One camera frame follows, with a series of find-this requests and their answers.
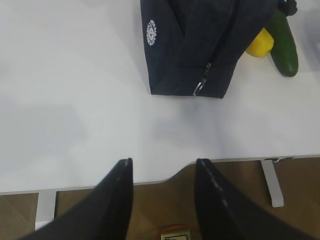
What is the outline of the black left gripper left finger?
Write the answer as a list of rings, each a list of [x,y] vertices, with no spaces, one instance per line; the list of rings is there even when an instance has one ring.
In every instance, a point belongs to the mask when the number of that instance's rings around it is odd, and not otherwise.
[[[24,239],[124,240],[133,200],[133,161],[122,159],[84,199]]]

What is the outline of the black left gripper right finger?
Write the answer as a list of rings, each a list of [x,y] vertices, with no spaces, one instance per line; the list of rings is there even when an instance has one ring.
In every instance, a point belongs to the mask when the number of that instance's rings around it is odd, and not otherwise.
[[[194,205],[204,240],[311,240],[242,194],[209,159],[197,159]]]

